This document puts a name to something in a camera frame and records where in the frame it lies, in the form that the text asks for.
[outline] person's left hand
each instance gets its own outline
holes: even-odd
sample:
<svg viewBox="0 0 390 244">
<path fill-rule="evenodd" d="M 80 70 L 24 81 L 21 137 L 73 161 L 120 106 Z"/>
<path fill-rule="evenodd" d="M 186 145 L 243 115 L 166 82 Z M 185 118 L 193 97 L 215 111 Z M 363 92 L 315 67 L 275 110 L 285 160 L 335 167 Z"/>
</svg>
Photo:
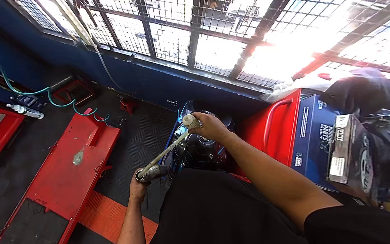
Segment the person's left hand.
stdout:
<svg viewBox="0 0 390 244">
<path fill-rule="evenodd" d="M 136 180 L 135 174 L 142 168 L 135 170 L 135 173 L 132 176 L 132 181 L 130 182 L 130 196 L 129 202 L 134 204 L 141 205 L 144 201 L 145 194 L 147 193 L 147 186 L 150 185 L 149 182 L 142 183 L 141 181 Z"/>
</svg>

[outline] hand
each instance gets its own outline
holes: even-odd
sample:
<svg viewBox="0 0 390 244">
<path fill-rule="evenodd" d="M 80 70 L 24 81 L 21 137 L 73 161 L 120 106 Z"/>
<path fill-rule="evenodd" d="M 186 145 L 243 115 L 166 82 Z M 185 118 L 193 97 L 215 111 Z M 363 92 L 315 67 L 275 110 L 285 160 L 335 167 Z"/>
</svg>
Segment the hand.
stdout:
<svg viewBox="0 0 390 244">
<path fill-rule="evenodd" d="M 198 134 L 210 140 L 216 140 L 222 143 L 230 132 L 227 127 L 216 118 L 214 115 L 201 112 L 192 113 L 192 115 L 202 122 L 201 128 L 192 128 L 189 130 L 191 134 Z"/>
<path fill-rule="evenodd" d="M 147 186 L 150 185 L 149 182 L 142 183 L 141 181 L 136 180 L 135 174 L 142 168 L 135 170 L 135 173 L 132 176 L 132 181 L 130 181 L 130 197 L 129 202 L 141 205 L 144 201 L 145 194 L 147 193 Z"/>
</svg>

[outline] spray bottle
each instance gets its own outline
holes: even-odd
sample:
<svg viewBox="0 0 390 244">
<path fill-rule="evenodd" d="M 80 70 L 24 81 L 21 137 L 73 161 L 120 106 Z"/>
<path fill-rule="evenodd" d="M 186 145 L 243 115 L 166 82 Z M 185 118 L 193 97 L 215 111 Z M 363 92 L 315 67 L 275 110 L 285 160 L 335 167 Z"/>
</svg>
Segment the spray bottle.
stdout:
<svg viewBox="0 0 390 244">
<path fill-rule="evenodd" d="M 21 105 L 12 105 L 7 103 L 7 107 L 12 108 L 14 111 L 20 114 L 25 114 L 26 116 L 30 116 L 33 118 L 42 119 L 43 117 L 45 117 L 45 115 L 40 113 L 39 111 Z"/>
</svg>

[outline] air hose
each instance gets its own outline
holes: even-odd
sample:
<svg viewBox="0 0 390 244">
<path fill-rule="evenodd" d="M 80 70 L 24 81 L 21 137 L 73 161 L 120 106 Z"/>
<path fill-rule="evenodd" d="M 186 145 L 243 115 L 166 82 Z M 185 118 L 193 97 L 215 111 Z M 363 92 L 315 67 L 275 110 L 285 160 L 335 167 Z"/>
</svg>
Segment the air hose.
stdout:
<svg viewBox="0 0 390 244">
<path fill-rule="evenodd" d="M 196 119 L 192 114 L 186 114 L 183 117 L 183 125 L 187 129 L 192 129 L 192 128 L 200 128 L 201 123 L 199 122 L 198 119 Z M 174 141 L 169 147 L 167 147 L 163 152 L 161 152 L 153 161 L 151 161 L 147 166 L 145 166 L 139 173 L 136 174 L 137 180 L 141 180 L 144 178 L 145 173 L 152 168 L 154 165 L 156 165 L 159 160 L 164 157 L 167 153 L 169 153 L 181 140 L 183 140 L 186 136 L 189 135 L 189 131 L 186 131 L 183 133 L 181 136 L 177 138 L 176 141 Z"/>
<path fill-rule="evenodd" d="M 54 103 L 54 102 L 52 101 L 52 98 L 51 98 L 51 88 L 50 88 L 49 86 L 46 87 L 46 88 L 41 89 L 41 90 L 38 91 L 38 92 L 37 92 L 37 91 L 36 91 L 36 92 L 31 92 L 31 93 L 20 92 L 20 91 L 16 90 L 16 89 L 10 84 L 10 81 L 9 81 L 7 75 L 5 74 L 5 71 L 4 71 L 4 69 L 3 69 L 3 67 L 2 67 L 1 65 L 0 65 L 0 71 L 1 71 L 1 75 L 3 76 L 4 81 L 5 81 L 5 83 L 7 84 L 8 88 L 10 88 L 10 90 L 12 90 L 13 92 L 15 92 L 15 93 L 17 93 L 17 94 L 21 94 L 21 95 L 36 95 L 36 94 L 39 94 L 39 93 L 42 93 L 42 92 L 47 92 L 49 102 L 50 102 L 52 105 L 54 105 L 54 106 L 57 106 L 57 107 L 67 107 L 67 106 L 69 106 L 69 105 L 73 105 L 73 110 L 74 110 L 77 114 L 79 114 L 79 115 L 82 115 L 82 116 L 93 115 L 93 116 L 94 116 L 94 119 L 96 119 L 96 120 L 99 121 L 99 122 L 104 121 L 105 124 L 106 124 L 107 126 L 111 127 L 111 128 L 116 128 L 116 127 L 118 127 L 118 126 L 121 125 L 121 124 L 120 124 L 120 125 L 117 125 L 117 126 L 108 125 L 108 123 L 106 122 L 106 120 L 109 119 L 109 114 L 107 114 L 107 115 L 105 116 L 104 119 L 98 119 L 98 118 L 96 118 L 95 112 L 97 111 L 97 108 L 95 108 L 95 109 L 94 109 L 91 113 L 89 113 L 89 114 L 82 114 L 82 113 L 79 113 L 78 110 L 76 109 L 76 107 L 74 106 L 74 104 L 76 103 L 76 99 L 73 99 L 70 103 L 65 104 L 65 105 L 58 105 L 58 104 Z"/>
</svg>

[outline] red jack stand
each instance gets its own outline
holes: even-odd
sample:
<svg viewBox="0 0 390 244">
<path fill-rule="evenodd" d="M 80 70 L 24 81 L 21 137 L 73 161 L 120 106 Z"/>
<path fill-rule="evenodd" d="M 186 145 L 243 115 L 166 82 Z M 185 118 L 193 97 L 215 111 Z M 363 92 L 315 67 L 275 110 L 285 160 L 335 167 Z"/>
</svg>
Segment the red jack stand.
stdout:
<svg viewBox="0 0 390 244">
<path fill-rule="evenodd" d="M 120 108 L 122 110 L 125 110 L 129 113 L 129 115 L 132 115 L 133 114 L 133 110 L 136 108 L 137 106 L 137 103 L 132 101 L 132 100 L 128 100 L 128 99 L 124 99 L 124 100 L 120 100 Z"/>
</svg>

